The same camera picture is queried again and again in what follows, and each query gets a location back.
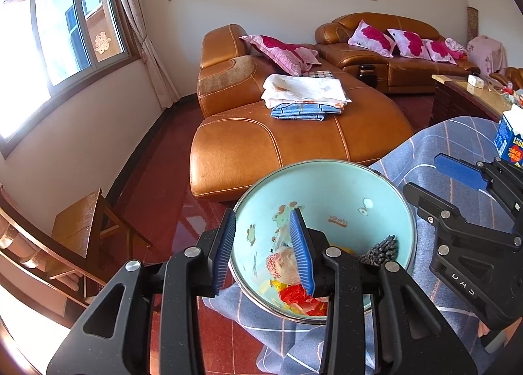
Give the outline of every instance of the milk carton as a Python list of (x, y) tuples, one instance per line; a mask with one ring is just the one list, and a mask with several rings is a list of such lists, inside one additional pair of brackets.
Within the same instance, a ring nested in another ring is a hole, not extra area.
[(506, 161), (521, 167), (523, 164), (523, 109), (512, 105), (503, 113), (498, 127), (495, 145), (498, 154)]

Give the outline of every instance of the checkered cloth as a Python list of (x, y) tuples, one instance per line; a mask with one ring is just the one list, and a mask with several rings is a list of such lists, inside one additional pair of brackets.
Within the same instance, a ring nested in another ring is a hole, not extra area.
[[(470, 117), (448, 120), (417, 133), (371, 167), (400, 188), (407, 182), (414, 182), (452, 202), (470, 223), (510, 232), (511, 219), (490, 195), (450, 179), (434, 166), (434, 157), (440, 152), (470, 163), (492, 161), (498, 155), (493, 143), (497, 129), (498, 125), (488, 120)], [(416, 225), (418, 242), (412, 277), (459, 335), (482, 373), (495, 356), (489, 355), (478, 341), (479, 320), (461, 298), (430, 272), (434, 228), (419, 217)], [(262, 371), (280, 375), (318, 373), (324, 326), (296, 324), (275, 317), (253, 304), (237, 284), (221, 291), (218, 297), (204, 298), (203, 301), (208, 307), (235, 320), (264, 344), (257, 359)], [(365, 329), (365, 373), (371, 374), (374, 337), (370, 313), (365, 315)]]
[(332, 71), (309, 71), (308, 73), (303, 73), (302, 77), (313, 77), (313, 78), (334, 78)]
[(270, 116), (279, 120), (323, 121), (327, 114), (341, 113), (341, 109), (321, 103), (281, 103), (271, 110)]

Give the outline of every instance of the pillow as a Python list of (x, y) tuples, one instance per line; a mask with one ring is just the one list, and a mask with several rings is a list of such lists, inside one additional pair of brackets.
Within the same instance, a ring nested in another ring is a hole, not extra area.
[(240, 39), (250, 43), (274, 61), (287, 74), (300, 76), (305, 71), (309, 71), (313, 65), (321, 65), (316, 57), (317, 50), (308, 49), (296, 44), (286, 44), (272, 37), (260, 35), (248, 35)]
[(444, 42), (436, 42), (435, 40), (428, 39), (423, 39), (422, 42), (427, 48), (430, 58), (434, 62), (450, 62), (457, 65)]
[(450, 55), (455, 60), (466, 60), (468, 58), (466, 49), (463, 46), (461, 46), (456, 40), (453, 40), (451, 38), (446, 39), (445, 46), (447, 47), (447, 50), (449, 51)]
[(393, 39), (364, 20), (359, 23), (358, 28), (349, 39), (349, 44), (372, 50), (385, 58), (393, 58), (392, 51), (396, 46)]
[(416, 33), (402, 31), (401, 29), (388, 29), (387, 31), (391, 33), (392, 38), (396, 41), (401, 56), (405, 58), (431, 60), (421, 37)]

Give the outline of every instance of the tissue box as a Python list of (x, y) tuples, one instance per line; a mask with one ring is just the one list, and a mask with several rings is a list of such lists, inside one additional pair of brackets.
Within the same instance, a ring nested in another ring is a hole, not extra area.
[(494, 141), (498, 154), (504, 160), (521, 167), (523, 163), (523, 109), (512, 105), (503, 113)]
[(481, 78), (473, 76), (471, 74), (469, 74), (469, 84), (479, 89), (483, 89), (485, 87), (485, 82)]

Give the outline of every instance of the floor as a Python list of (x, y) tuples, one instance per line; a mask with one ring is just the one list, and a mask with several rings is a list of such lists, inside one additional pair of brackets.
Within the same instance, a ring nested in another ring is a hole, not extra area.
[[(428, 126), (432, 96), (398, 95), (392, 99), (415, 131)], [(136, 243), (135, 257), (146, 264), (163, 262), (194, 245), (205, 230), (218, 226), (225, 206), (195, 199), (189, 188), (189, 153), (203, 116), (196, 100), (180, 102), (156, 134), (135, 168), (115, 210), (153, 243)], [(116, 272), (126, 260), (124, 239), (104, 239), (101, 259)], [(198, 302), (201, 346), (209, 375), (263, 373), (256, 367), (260, 342), (236, 323)], [(153, 313), (151, 374), (158, 374), (160, 314)]]

